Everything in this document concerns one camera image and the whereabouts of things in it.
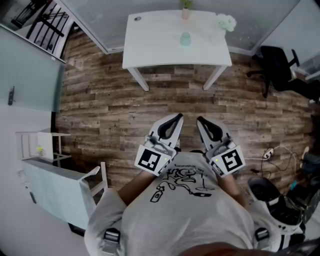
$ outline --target wall socket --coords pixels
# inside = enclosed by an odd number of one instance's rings
[[[273,148],[268,149],[264,155],[263,155],[263,159],[267,160],[270,159],[271,156],[275,153],[275,150]]]

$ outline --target white table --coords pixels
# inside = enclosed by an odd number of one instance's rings
[[[102,181],[90,189],[85,180],[100,170],[89,173],[63,169],[38,158],[22,161],[25,180],[36,204],[57,218],[81,229],[88,226],[89,217],[96,208],[93,196],[108,187],[106,164],[101,162]]]
[[[232,65],[225,31],[218,27],[214,12],[191,10],[188,20],[182,19],[181,15],[181,10],[160,10],[128,16],[122,67],[145,91],[149,91],[149,86],[138,71],[139,67],[215,65],[217,67],[203,86],[208,90],[226,67]],[[189,46],[180,45],[183,32],[190,33]]]

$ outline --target white wall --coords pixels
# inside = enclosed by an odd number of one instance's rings
[[[83,237],[34,204],[17,177],[15,132],[50,123],[50,112],[0,105],[0,250],[7,256],[88,256]]]
[[[284,49],[288,60],[294,49],[300,63],[320,52],[320,8],[314,0],[300,0],[282,23],[262,43]]]

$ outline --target wood plank flooring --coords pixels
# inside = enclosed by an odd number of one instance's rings
[[[213,66],[170,65],[142,68],[150,91],[145,92],[131,74],[122,69],[122,53],[105,55],[83,33],[70,36],[56,130],[70,133],[62,138],[64,153],[72,155],[71,169],[89,171],[105,161],[108,183],[116,189],[129,182],[139,170],[134,167],[139,144],[152,124],[171,113],[183,113],[180,136],[182,151],[203,149],[196,127],[198,116],[222,120],[245,158],[261,158],[268,147],[285,146],[300,158],[313,138],[308,100],[292,91],[278,92],[272,87],[262,96],[263,79],[246,72],[258,70],[248,56],[232,54],[229,67],[208,90],[202,86]],[[284,169],[290,154],[280,148],[272,163]],[[296,163],[297,172],[300,162]],[[261,169],[258,160],[247,160],[239,174],[241,186]],[[279,171],[263,163],[264,176],[281,191],[297,179],[294,159]]]

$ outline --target black office chair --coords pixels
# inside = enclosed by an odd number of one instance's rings
[[[284,50],[279,47],[261,46],[261,53],[263,58],[254,55],[252,59],[257,60],[263,70],[250,71],[246,76],[249,78],[253,74],[264,75],[265,93],[263,93],[263,97],[268,96],[270,81],[277,91],[292,90],[288,88],[287,84],[292,79],[290,67],[295,63],[298,67],[300,66],[295,50],[292,49],[294,58],[290,62],[288,62]]]

